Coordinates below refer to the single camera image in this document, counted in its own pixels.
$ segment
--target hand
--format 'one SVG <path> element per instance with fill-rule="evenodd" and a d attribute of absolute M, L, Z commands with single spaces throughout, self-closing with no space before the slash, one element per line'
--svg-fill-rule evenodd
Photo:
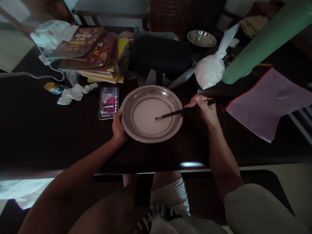
<path fill-rule="evenodd" d="M 217 110 L 215 104 L 208 106 L 205 101 L 212 98 L 205 97 L 203 95 L 196 94 L 185 107 L 193 107 L 196 104 L 201 109 L 201 116 L 204 122 L 208 125 L 208 128 L 220 126 Z"/>
<path fill-rule="evenodd" d="M 117 144 L 123 145 L 128 139 L 129 135 L 124 131 L 124 127 L 120 122 L 120 117 L 123 113 L 118 111 L 113 118 L 113 133 L 114 136 L 112 138 Z"/>

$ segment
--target black pouch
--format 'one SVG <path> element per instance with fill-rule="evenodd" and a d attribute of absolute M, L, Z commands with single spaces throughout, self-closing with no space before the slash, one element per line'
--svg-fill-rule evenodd
<path fill-rule="evenodd" d="M 132 46 L 131 59 L 135 71 L 147 77 L 156 71 L 156 84 L 163 85 L 163 73 L 175 80 L 192 64 L 192 51 L 187 43 L 155 36 L 140 36 Z"/>

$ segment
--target stainless steel bowl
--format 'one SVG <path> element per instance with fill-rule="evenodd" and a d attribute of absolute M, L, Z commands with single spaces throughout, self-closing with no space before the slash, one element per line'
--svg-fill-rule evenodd
<path fill-rule="evenodd" d="M 183 116 L 179 114 L 172 117 L 172 121 L 169 127 L 161 134 L 146 135 L 137 129 L 133 122 L 134 110 L 142 101 L 155 98 L 165 102 L 171 111 L 176 111 L 183 108 L 179 98 L 169 89 L 166 89 L 164 87 L 157 85 L 147 85 L 133 90 L 124 99 L 120 110 L 123 112 L 121 122 L 126 133 L 137 141 L 144 143 L 162 142 L 174 136 L 174 134 L 176 134 L 181 127 Z"/>
<path fill-rule="evenodd" d="M 191 43 L 200 47 L 213 47 L 217 43 L 213 35 L 202 30 L 190 31 L 187 37 Z"/>

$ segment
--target green cylinder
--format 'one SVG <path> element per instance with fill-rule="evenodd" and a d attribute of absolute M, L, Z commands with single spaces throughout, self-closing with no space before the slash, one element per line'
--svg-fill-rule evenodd
<path fill-rule="evenodd" d="M 312 23 L 312 0 L 291 0 L 228 65 L 222 81 L 233 84 Z"/>

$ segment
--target pink envelope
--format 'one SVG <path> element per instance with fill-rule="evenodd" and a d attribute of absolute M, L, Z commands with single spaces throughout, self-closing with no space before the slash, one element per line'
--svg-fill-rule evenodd
<path fill-rule="evenodd" d="M 226 111 L 258 137 L 271 143 L 280 118 L 312 104 L 312 93 L 270 68 Z"/>

